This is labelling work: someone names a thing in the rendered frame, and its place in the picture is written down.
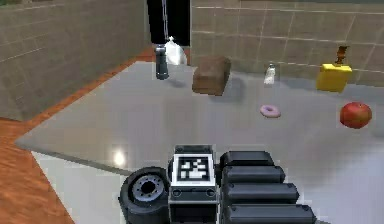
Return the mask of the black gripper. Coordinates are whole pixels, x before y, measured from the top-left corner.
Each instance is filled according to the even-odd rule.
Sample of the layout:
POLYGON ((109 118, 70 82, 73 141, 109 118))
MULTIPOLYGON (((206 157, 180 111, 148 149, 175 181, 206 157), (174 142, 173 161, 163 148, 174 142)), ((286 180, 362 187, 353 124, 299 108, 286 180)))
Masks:
POLYGON ((169 224, 166 170, 145 167, 123 182, 118 197, 126 224, 169 224))

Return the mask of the dark grey pepper mill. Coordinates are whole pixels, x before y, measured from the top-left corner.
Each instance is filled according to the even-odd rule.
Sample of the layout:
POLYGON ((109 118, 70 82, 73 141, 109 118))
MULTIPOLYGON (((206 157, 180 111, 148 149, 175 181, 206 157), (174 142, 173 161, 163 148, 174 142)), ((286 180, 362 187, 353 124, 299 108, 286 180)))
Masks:
POLYGON ((156 56, 156 78, 165 80, 169 77, 167 62, 166 62, 166 49, 164 45, 157 45, 155 48, 156 56))

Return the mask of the brown bread loaf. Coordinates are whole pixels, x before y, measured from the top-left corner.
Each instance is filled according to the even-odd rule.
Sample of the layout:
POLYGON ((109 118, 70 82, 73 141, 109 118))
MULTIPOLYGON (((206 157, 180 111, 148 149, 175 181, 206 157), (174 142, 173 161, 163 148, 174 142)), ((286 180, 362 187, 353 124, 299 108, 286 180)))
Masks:
POLYGON ((230 76, 231 61, 224 56, 202 57, 193 74, 192 91, 222 96, 230 76))

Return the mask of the white garbage bag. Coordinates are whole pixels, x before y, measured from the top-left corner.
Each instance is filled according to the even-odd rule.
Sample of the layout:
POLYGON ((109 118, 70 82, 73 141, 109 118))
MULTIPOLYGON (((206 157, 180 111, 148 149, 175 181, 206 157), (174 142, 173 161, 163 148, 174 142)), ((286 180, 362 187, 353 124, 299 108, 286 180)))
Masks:
POLYGON ((187 56, 183 48, 174 42, 172 36, 165 44, 166 62, 172 65, 182 65, 187 63, 187 56))

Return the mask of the white salt shaker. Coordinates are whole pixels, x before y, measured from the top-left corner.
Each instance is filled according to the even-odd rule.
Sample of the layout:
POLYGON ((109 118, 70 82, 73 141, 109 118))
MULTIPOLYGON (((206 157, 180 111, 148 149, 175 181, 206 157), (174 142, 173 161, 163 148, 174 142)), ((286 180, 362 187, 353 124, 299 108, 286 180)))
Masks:
POLYGON ((269 64, 264 77, 264 83, 267 85, 273 85, 275 82, 276 68, 273 64, 269 64))

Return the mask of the yellow soap dispenser bottle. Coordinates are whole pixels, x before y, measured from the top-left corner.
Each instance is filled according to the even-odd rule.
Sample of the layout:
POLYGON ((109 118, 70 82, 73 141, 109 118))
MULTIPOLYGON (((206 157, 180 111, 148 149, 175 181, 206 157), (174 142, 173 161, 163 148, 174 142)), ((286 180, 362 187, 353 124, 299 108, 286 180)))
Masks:
POLYGON ((316 79, 317 90, 338 93, 344 90, 352 74, 351 66, 344 63, 347 49, 346 45, 339 46, 335 61, 320 66, 316 79))

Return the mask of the red apple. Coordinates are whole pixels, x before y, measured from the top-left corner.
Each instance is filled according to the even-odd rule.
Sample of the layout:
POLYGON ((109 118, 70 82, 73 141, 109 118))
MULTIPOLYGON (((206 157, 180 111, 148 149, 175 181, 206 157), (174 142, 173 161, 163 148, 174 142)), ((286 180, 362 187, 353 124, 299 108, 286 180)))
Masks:
POLYGON ((339 114, 340 123, 352 129, 361 129, 372 119, 371 108, 361 102, 350 102, 344 105, 339 114))

